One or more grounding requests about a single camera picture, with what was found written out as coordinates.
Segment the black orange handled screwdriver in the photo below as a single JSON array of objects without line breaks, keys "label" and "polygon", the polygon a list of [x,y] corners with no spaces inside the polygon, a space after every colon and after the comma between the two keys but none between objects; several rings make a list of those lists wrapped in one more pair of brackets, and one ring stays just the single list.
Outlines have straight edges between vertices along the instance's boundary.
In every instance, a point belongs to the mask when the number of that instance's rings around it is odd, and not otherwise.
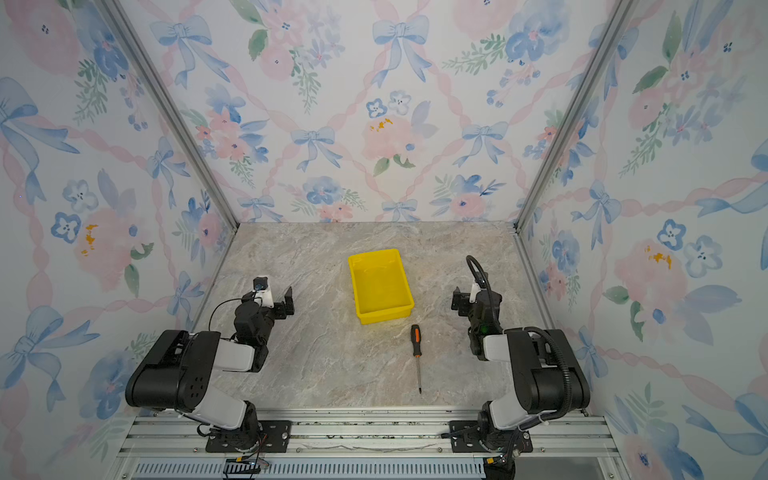
[{"label": "black orange handled screwdriver", "polygon": [[421,349],[422,335],[421,335],[421,328],[418,324],[413,324],[411,326],[410,339],[411,339],[413,357],[415,358],[417,388],[418,388],[419,394],[422,394],[423,387],[422,387],[422,372],[421,372],[421,361],[420,361],[422,356],[422,349]]}]

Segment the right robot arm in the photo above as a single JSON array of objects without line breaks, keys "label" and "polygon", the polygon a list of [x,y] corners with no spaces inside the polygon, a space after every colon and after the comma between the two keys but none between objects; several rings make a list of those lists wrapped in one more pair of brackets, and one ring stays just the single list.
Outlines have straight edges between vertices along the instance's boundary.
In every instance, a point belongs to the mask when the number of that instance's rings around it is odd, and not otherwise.
[{"label": "right robot arm", "polygon": [[511,390],[486,402],[476,421],[451,421],[443,436],[455,453],[529,453],[529,431],[590,403],[590,390],[574,352],[559,329],[503,329],[498,320],[502,296],[477,285],[455,289],[451,309],[469,321],[472,354],[481,361],[506,363]]}]

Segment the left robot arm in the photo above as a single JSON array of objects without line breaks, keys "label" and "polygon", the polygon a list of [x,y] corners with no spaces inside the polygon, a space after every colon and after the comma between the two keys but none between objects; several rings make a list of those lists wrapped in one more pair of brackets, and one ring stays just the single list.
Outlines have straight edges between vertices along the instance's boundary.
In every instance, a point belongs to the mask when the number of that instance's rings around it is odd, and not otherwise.
[{"label": "left robot arm", "polygon": [[255,405],[230,396],[211,383],[217,371],[258,373],[265,366],[268,340],[278,320],[295,314],[293,292],[272,297],[268,279],[236,299],[235,332],[164,331],[131,375],[126,402],[153,411],[172,410],[198,423],[208,453],[285,453],[289,420],[261,420]]}]

